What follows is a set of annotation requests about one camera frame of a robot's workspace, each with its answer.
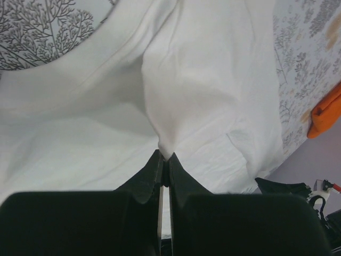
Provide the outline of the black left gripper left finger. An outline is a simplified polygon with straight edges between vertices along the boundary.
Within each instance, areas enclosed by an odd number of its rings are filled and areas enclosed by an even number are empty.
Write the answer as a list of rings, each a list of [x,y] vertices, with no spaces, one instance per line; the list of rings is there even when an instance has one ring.
[[[12,194],[1,255],[160,255],[163,165],[156,150],[115,190]]]

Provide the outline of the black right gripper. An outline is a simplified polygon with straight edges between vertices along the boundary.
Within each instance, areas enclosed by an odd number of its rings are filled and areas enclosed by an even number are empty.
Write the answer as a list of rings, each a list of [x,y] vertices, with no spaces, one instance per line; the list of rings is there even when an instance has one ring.
[[[340,210],[324,214],[327,200],[332,191],[340,194],[340,186],[326,179],[316,180],[314,187],[305,183],[279,183],[262,178],[255,179],[262,194],[290,194],[299,196],[317,213],[327,234],[333,255],[340,255]]]

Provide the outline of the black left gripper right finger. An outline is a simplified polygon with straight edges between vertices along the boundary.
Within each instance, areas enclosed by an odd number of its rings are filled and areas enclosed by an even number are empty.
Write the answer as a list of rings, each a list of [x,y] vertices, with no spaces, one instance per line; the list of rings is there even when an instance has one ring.
[[[167,162],[174,255],[331,255],[313,209],[294,195],[213,194]]]

